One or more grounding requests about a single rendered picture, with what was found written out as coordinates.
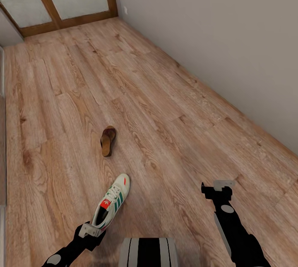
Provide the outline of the sandal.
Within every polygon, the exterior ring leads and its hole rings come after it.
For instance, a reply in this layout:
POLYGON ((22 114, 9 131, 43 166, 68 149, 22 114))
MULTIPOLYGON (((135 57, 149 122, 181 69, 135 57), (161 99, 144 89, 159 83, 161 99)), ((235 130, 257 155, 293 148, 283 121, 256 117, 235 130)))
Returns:
POLYGON ((103 131, 102 139, 101 139, 101 147, 102 147, 102 155, 104 157, 111 156, 112 149, 111 144, 113 140, 115 140, 116 137, 116 131, 115 128, 112 125, 109 125, 106 127, 106 129, 103 131))

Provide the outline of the gym shoe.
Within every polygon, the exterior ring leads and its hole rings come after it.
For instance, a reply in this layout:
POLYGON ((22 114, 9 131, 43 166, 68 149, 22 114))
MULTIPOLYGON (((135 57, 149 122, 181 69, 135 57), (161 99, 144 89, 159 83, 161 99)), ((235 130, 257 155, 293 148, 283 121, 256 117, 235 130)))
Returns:
POLYGON ((119 175, 98 204, 91 225, 102 231, 108 228, 126 199, 129 189, 130 179, 128 174, 119 175))

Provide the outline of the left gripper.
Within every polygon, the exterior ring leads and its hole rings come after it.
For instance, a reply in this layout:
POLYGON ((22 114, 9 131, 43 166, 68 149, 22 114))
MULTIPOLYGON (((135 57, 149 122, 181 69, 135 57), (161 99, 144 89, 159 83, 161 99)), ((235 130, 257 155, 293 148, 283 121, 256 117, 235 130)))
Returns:
POLYGON ((106 234, 106 229, 105 229, 104 231, 102 231, 102 234, 99 237, 94 237, 94 236, 88 234, 87 236, 85 236, 84 238, 82 238, 81 236, 78 235, 79 232, 80 232, 80 230, 81 230, 81 227, 79 226, 75 230, 73 241, 69 243, 69 244, 72 243, 72 244, 75 244, 76 245, 76 247, 78 249, 78 256, 85 249, 88 249, 90 251, 93 251, 93 249, 96 246, 99 246, 101 244, 101 241, 102 241, 103 237, 106 234))

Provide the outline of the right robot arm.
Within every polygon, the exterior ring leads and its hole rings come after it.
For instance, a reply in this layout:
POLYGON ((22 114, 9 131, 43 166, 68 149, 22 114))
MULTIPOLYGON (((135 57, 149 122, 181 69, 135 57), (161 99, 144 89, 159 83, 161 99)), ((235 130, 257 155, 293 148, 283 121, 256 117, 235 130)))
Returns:
POLYGON ((258 240, 248 234, 235 209, 229 203, 234 180, 214 180, 214 187, 201 186, 206 199, 212 199, 216 211, 214 220, 224 245, 236 267, 271 267, 263 255, 258 240))

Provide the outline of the robot trunk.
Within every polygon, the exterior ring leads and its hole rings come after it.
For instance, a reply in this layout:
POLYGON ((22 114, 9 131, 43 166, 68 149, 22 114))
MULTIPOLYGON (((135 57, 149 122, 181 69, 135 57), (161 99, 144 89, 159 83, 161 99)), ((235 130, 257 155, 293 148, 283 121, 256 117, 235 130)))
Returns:
POLYGON ((173 238, 125 238, 118 267, 180 267, 173 238))

